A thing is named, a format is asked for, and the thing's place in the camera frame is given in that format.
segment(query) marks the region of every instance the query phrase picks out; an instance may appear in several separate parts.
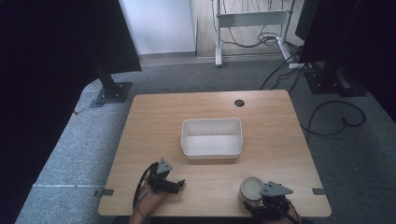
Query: black stand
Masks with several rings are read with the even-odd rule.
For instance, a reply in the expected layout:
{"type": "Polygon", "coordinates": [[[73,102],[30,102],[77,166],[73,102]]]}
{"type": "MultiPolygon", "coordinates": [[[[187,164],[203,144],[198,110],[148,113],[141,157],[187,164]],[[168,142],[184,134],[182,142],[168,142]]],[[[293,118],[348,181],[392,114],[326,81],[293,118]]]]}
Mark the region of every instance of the black stand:
{"type": "Polygon", "coordinates": [[[102,82],[103,88],[100,90],[96,100],[92,101],[90,107],[102,107],[104,104],[124,103],[131,89],[132,82],[115,82],[111,75],[105,73],[102,65],[94,54],[90,57],[92,68],[102,82]]]}
{"type": "Polygon", "coordinates": [[[367,90],[349,77],[347,71],[340,65],[346,55],[350,31],[361,14],[364,1],[358,1],[350,11],[346,25],[337,38],[330,52],[330,60],[325,63],[320,72],[304,73],[306,82],[312,93],[339,93],[340,96],[365,96],[367,90]]]}
{"type": "Polygon", "coordinates": [[[326,68],[321,72],[304,73],[309,89],[314,94],[338,93],[342,97],[366,96],[366,88],[349,78],[347,71],[339,68],[336,71],[328,71],[326,68]]]}

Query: black curtain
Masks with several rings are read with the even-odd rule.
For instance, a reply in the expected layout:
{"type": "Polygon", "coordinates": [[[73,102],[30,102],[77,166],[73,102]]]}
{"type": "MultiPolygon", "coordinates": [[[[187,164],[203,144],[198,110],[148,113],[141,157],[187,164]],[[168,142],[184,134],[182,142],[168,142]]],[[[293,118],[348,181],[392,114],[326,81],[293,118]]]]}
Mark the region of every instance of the black curtain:
{"type": "Polygon", "coordinates": [[[2,223],[13,223],[72,116],[97,78],[139,71],[118,0],[0,1],[2,223]]]}

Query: white bin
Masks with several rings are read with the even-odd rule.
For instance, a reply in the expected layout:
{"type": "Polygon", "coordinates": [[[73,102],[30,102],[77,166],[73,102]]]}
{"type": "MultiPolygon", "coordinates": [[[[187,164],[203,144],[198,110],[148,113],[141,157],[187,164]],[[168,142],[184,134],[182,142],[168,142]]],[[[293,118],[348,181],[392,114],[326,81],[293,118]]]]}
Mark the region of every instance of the white bin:
{"type": "Polygon", "coordinates": [[[235,159],[242,151],[239,119],[187,119],[181,131],[181,147],[191,160],[235,159]]]}

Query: wire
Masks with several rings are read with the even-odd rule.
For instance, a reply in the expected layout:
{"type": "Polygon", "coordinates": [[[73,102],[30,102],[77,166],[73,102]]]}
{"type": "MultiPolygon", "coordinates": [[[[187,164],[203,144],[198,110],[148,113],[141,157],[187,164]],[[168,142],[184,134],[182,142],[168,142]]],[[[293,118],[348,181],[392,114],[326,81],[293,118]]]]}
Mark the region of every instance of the wire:
{"type": "Polygon", "coordinates": [[[286,63],[291,57],[293,57],[294,55],[296,55],[296,53],[291,54],[290,57],[289,57],[288,59],[285,60],[285,62],[283,62],[277,69],[274,70],[274,72],[272,72],[272,73],[264,80],[264,82],[262,83],[262,86],[260,87],[260,90],[262,90],[262,88],[264,87],[264,85],[265,85],[265,83],[268,81],[268,79],[270,79],[270,77],[271,77],[275,72],[277,72],[277,70],[279,70],[279,69],[283,66],[283,64],[285,64],[285,63],[286,63]]]}
{"type": "Polygon", "coordinates": [[[279,84],[279,81],[280,81],[280,80],[287,80],[287,79],[289,79],[289,75],[291,75],[293,72],[295,72],[298,68],[301,68],[301,67],[295,67],[295,68],[291,69],[287,74],[283,74],[283,75],[277,76],[276,84],[275,84],[273,87],[271,87],[270,90],[273,90],[273,89],[277,86],[277,84],[279,84]]]}
{"type": "Polygon", "coordinates": [[[256,0],[257,9],[262,11],[262,5],[260,4],[259,0],[256,0]]]}
{"type": "Polygon", "coordinates": [[[329,102],[326,102],[326,103],[323,103],[323,104],[319,105],[319,106],[314,110],[314,112],[313,112],[312,115],[311,115],[311,118],[309,119],[308,127],[307,127],[307,128],[305,128],[302,124],[300,124],[300,125],[301,125],[301,127],[302,127],[303,129],[305,129],[305,130],[307,131],[306,142],[309,144],[309,134],[311,134],[311,133],[312,133],[312,134],[315,134],[315,135],[320,135],[320,136],[336,135],[336,134],[341,133],[346,127],[353,127],[353,128],[360,127],[365,121],[366,121],[366,115],[365,115],[364,112],[363,112],[360,108],[358,108],[357,106],[355,106],[355,105],[353,105],[353,104],[351,104],[351,103],[345,102],[345,101],[329,101],[329,102]],[[311,130],[311,124],[312,124],[312,120],[313,120],[315,114],[316,114],[323,106],[328,105],[328,104],[344,104],[344,105],[352,106],[353,108],[357,109],[357,110],[361,113],[361,122],[356,123],[356,124],[352,124],[352,123],[349,123],[349,122],[347,121],[346,118],[341,118],[341,121],[343,122],[344,126],[343,126],[343,128],[341,128],[339,131],[337,131],[337,132],[335,132],[335,133],[318,133],[318,132],[312,131],[312,130],[311,130]]]}
{"type": "Polygon", "coordinates": [[[259,8],[259,6],[258,6],[257,8],[255,8],[254,5],[253,5],[253,0],[250,0],[250,3],[251,3],[251,5],[253,6],[254,10],[255,10],[256,12],[258,12],[259,10],[257,10],[257,8],[259,8]]]}
{"type": "Polygon", "coordinates": [[[289,41],[285,41],[285,43],[289,46],[290,51],[292,51],[293,53],[303,50],[303,46],[298,47],[296,45],[291,44],[289,41]]]}
{"type": "Polygon", "coordinates": [[[296,210],[296,208],[294,207],[294,205],[291,203],[291,202],[289,202],[289,201],[286,201],[289,205],[291,205],[291,207],[294,209],[294,213],[296,214],[296,217],[297,217],[297,223],[299,224],[300,223],[300,219],[298,218],[298,213],[297,213],[297,210],[296,210]]]}
{"type": "Polygon", "coordinates": [[[283,217],[287,218],[291,223],[293,223],[293,224],[299,224],[300,223],[298,219],[297,220],[294,219],[291,215],[289,215],[287,213],[284,213],[282,210],[280,210],[279,208],[277,208],[273,204],[265,203],[265,202],[262,202],[262,203],[264,203],[264,205],[266,205],[266,206],[269,206],[269,207],[272,207],[273,209],[275,209],[280,215],[282,215],[283,217]]]}
{"type": "MultiPolygon", "coordinates": [[[[222,4],[223,4],[224,13],[227,14],[227,8],[225,7],[225,2],[224,2],[224,0],[222,0],[222,4]]],[[[214,8],[214,2],[213,2],[213,0],[212,0],[212,19],[213,19],[213,27],[214,27],[214,29],[215,29],[215,32],[217,33],[218,30],[217,30],[217,28],[216,28],[216,23],[215,23],[215,8],[214,8]]],[[[259,39],[259,42],[256,43],[256,44],[253,44],[253,45],[243,45],[243,44],[238,43],[238,42],[235,40],[234,36],[233,36],[233,32],[231,31],[231,30],[232,30],[231,27],[228,27],[228,30],[229,30],[229,32],[230,32],[231,38],[233,39],[233,42],[232,42],[232,41],[224,41],[224,40],[222,40],[222,39],[221,39],[220,41],[223,42],[223,43],[225,43],[225,44],[233,44],[233,45],[236,45],[236,46],[238,46],[238,47],[247,48],[247,49],[249,49],[249,48],[255,48],[255,47],[257,47],[257,46],[259,46],[259,45],[261,45],[261,44],[264,44],[264,45],[266,45],[266,46],[273,46],[273,45],[275,45],[275,44],[277,43],[277,40],[278,40],[278,38],[280,37],[280,35],[279,35],[279,34],[276,34],[276,33],[272,33],[272,32],[263,32],[263,29],[264,29],[264,28],[265,28],[265,26],[262,27],[260,33],[259,33],[258,36],[257,36],[257,38],[259,39]]]]}
{"type": "Polygon", "coordinates": [[[137,200],[138,194],[139,194],[140,188],[142,187],[143,180],[145,179],[146,175],[148,174],[149,169],[151,169],[151,167],[153,167],[154,165],[156,165],[155,162],[152,163],[152,164],[145,170],[145,172],[143,172],[142,176],[140,177],[139,183],[137,184],[137,187],[136,187],[136,191],[134,192],[134,203],[132,204],[133,209],[135,209],[135,207],[136,207],[136,204],[137,204],[137,201],[138,201],[138,200],[137,200]]]}
{"type": "Polygon", "coordinates": [[[213,0],[212,0],[212,18],[213,18],[213,27],[215,28],[215,32],[217,33],[218,30],[216,29],[216,23],[215,23],[215,8],[213,7],[213,0]]]}
{"type": "Polygon", "coordinates": [[[291,88],[289,90],[289,94],[293,91],[293,88],[297,84],[297,81],[300,78],[300,74],[303,72],[304,69],[305,69],[305,64],[303,65],[303,67],[301,68],[300,72],[298,73],[297,78],[294,80],[294,83],[293,83],[293,85],[291,86],[291,88]]]}
{"type": "Polygon", "coordinates": [[[272,0],[268,0],[268,11],[271,11],[272,0]]]}

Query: gray carpet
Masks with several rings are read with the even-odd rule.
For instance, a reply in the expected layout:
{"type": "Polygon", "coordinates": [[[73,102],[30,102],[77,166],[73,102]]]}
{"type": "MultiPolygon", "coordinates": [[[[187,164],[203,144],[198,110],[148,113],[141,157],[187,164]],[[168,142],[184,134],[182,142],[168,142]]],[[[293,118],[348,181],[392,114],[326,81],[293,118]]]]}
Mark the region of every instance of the gray carpet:
{"type": "MultiPolygon", "coordinates": [[[[143,67],[143,72],[113,75],[116,81],[132,81],[124,104],[90,108],[101,89],[96,80],[84,90],[67,127],[40,177],[33,185],[17,223],[111,223],[114,217],[97,213],[100,198],[117,150],[134,96],[146,93],[258,90],[282,61],[234,62],[217,68],[213,63],[143,67]]],[[[277,74],[288,72],[284,68],[277,74]]],[[[265,89],[275,84],[277,74],[265,89]]],[[[298,72],[276,89],[289,90],[298,72]]],[[[314,223],[394,223],[396,213],[396,125],[373,96],[341,98],[311,94],[301,77],[290,93],[299,121],[307,126],[315,108],[327,101],[345,101],[366,115],[363,125],[347,127],[331,136],[310,134],[309,148],[332,207],[332,215],[309,218],[314,223]]],[[[358,110],[341,104],[323,106],[311,128],[333,133],[342,128],[341,118],[361,121],[358,110]]]]}

